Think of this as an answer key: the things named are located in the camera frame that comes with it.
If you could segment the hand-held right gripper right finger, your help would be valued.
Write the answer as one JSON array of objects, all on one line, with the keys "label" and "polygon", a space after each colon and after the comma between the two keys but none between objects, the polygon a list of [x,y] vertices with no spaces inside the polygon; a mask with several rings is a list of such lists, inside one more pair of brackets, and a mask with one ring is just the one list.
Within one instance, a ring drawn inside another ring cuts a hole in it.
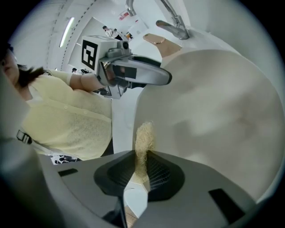
[{"label": "hand-held right gripper right finger", "polygon": [[146,210],[134,228],[226,228],[255,207],[252,197],[206,165],[149,152]]}]

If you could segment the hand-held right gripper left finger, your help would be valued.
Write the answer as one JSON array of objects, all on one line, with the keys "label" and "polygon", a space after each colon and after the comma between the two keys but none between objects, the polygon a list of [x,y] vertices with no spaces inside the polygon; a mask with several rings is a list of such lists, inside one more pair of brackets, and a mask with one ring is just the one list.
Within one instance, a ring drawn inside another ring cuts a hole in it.
[{"label": "hand-held right gripper left finger", "polygon": [[42,171],[67,228],[127,228],[123,193],[134,172],[133,151],[54,165]]}]

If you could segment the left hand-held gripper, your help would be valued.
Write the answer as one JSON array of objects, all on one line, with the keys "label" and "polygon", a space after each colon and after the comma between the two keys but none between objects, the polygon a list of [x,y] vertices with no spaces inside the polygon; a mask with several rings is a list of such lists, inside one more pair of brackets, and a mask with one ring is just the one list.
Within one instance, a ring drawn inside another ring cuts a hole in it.
[{"label": "left hand-held gripper", "polygon": [[161,68],[161,62],[144,56],[128,57],[125,80],[111,73],[114,61],[131,55],[127,41],[101,35],[83,36],[81,41],[81,63],[94,73],[104,86],[101,95],[119,99],[129,83],[164,86],[172,81],[172,74]]}]

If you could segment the yellow sponge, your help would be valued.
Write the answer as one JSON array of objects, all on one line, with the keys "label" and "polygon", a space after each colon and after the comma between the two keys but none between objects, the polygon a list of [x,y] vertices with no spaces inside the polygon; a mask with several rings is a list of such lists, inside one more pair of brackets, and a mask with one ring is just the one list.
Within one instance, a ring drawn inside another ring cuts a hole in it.
[{"label": "yellow sponge", "polygon": [[136,131],[135,148],[135,180],[144,183],[147,176],[147,152],[154,150],[155,136],[152,122],[144,122]]}]

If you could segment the beige frying pan wooden handle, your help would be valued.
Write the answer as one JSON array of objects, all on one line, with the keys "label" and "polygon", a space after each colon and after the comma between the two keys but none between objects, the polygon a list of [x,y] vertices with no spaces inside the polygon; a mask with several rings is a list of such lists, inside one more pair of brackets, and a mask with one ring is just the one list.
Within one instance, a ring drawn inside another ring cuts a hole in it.
[{"label": "beige frying pan wooden handle", "polygon": [[284,163],[285,113],[271,81],[236,52],[143,38],[172,81],[142,90],[134,129],[151,122],[156,151],[215,169],[257,202],[272,195]]}]

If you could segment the person's left forearm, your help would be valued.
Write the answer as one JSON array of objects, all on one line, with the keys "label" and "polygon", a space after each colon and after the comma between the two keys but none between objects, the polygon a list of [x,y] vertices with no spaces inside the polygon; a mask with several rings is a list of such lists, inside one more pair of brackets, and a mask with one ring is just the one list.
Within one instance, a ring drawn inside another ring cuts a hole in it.
[{"label": "person's left forearm", "polygon": [[73,74],[69,81],[69,86],[73,90],[83,90],[86,92],[94,92],[105,88],[93,73],[83,75]]}]

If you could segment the person's left hand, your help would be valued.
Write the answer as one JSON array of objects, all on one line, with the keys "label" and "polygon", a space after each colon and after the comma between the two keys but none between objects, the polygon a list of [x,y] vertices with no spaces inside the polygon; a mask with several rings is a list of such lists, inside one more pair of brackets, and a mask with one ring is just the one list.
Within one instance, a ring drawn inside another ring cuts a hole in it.
[{"label": "person's left hand", "polygon": [[109,81],[125,76],[125,67],[118,65],[110,65],[106,68],[106,74]]}]

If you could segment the chrome faucet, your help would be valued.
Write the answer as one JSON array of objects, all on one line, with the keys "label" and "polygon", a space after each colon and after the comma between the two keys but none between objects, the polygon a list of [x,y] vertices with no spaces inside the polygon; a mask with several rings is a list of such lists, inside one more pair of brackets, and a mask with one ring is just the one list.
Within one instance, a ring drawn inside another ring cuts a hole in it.
[{"label": "chrome faucet", "polygon": [[169,0],[126,0],[125,7],[129,16],[142,19],[147,27],[157,26],[180,40],[191,37]]}]

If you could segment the pale yellow knit cardigan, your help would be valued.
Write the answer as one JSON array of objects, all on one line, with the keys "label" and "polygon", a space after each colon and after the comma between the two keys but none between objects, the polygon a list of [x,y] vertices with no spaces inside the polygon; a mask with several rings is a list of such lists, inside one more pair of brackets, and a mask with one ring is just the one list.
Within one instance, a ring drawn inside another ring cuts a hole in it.
[{"label": "pale yellow knit cardigan", "polygon": [[81,160],[103,155],[112,139],[112,101],[99,94],[73,90],[71,74],[46,70],[33,86],[43,101],[28,103],[22,129],[39,144]]}]

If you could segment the fluorescent tube light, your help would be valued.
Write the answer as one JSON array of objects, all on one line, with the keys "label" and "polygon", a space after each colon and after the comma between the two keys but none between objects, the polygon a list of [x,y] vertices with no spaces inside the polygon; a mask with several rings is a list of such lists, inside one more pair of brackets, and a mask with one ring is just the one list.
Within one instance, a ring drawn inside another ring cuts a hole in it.
[{"label": "fluorescent tube light", "polygon": [[62,34],[61,41],[60,41],[60,44],[59,44],[59,48],[63,47],[65,39],[66,39],[67,34],[68,34],[68,31],[69,31],[73,21],[74,21],[74,17],[69,18],[68,23],[67,23],[67,25],[66,25],[66,27],[64,29],[63,34]]}]

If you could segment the white lace undershirt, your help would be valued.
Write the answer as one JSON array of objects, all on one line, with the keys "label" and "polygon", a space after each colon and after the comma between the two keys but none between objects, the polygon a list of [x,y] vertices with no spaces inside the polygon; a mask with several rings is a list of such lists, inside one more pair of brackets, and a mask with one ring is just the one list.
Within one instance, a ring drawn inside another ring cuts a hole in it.
[{"label": "white lace undershirt", "polygon": [[27,101],[28,103],[38,103],[38,102],[43,101],[39,92],[33,86],[29,85],[28,89],[31,94],[31,99]]}]

